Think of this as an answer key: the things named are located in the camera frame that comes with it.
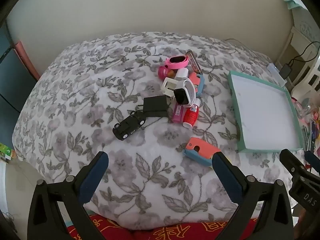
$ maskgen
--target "teal towel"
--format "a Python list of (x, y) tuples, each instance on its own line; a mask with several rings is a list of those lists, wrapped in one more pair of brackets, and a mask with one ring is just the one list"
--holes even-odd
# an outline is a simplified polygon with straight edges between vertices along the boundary
[(297, 4), (294, 0), (284, 0), (287, 2), (288, 9), (291, 10), (296, 7), (301, 7), (301, 5)]

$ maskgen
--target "white bottle cap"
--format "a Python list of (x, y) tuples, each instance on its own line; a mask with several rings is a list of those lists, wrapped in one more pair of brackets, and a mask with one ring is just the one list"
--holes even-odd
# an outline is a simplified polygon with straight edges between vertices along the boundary
[(197, 105), (198, 107), (200, 107), (200, 104), (201, 104), (200, 98), (196, 98), (196, 100), (195, 100), (195, 102), (193, 104)]
[(183, 127), (185, 127), (185, 128), (188, 128), (188, 129), (192, 130), (192, 125), (191, 125), (191, 124), (189, 124), (188, 122), (183, 122), (183, 123), (182, 123), (182, 125), (183, 125)]
[(186, 67), (179, 68), (174, 79), (179, 81), (185, 80), (186, 78), (188, 78), (188, 75), (189, 75), (189, 70)]

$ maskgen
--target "pink fitness tracker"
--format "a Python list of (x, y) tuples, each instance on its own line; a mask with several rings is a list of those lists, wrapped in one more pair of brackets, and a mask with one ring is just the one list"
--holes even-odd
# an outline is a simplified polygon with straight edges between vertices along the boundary
[(169, 69), (180, 69), (188, 66), (188, 63), (188, 58), (183, 55), (167, 58), (164, 62), (164, 65), (168, 66)]

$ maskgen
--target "black toy car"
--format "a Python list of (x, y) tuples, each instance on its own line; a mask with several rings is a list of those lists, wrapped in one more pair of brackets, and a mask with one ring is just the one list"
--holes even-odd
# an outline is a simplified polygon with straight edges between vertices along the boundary
[(117, 139), (123, 141), (139, 129), (145, 122), (146, 117), (142, 111), (132, 111), (121, 123), (115, 124), (112, 132)]

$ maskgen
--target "pink nail polish bottle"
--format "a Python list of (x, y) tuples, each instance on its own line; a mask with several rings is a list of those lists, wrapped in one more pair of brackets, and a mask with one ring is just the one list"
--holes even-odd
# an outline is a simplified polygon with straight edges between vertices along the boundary
[(173, 110), (172, 122), (182, 123), (185, 108), (176, 102)]

